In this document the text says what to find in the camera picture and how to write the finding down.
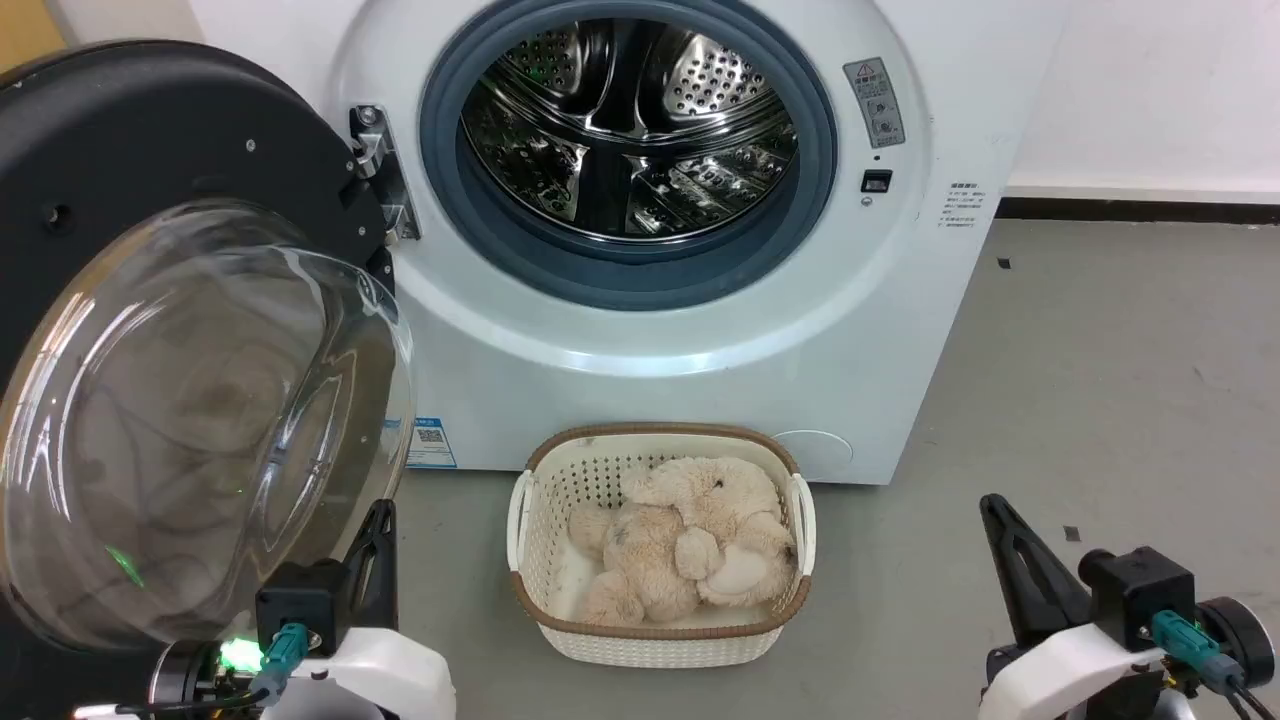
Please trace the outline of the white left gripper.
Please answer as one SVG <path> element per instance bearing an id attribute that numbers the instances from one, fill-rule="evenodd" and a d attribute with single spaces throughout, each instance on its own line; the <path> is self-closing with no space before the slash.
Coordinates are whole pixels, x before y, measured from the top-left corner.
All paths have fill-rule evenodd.
<path id="1" fill-rule="evenodd" d="M 445 659 L 398 633 L 396 502 L 367 510 L 346 553 L 353 626 L 328 659 L 306 659 L 264 719 L 456 719 Z"/>

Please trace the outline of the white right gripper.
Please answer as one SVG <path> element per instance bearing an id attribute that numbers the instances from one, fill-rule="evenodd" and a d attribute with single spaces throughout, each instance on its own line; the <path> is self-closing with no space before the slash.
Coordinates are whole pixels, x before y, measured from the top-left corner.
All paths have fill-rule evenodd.
<path id="1" fill-rule="evenodd" d="M 1134 665 L 1165 656 L 1160 647 L 1132 652 L 1087 625 L 1088 591 L 1002 495 L 983 496 L 979 514 L 1014 644 L 1029 650 L 996 674 L 982 696 L 979 719 L 1056 719 Z"/>

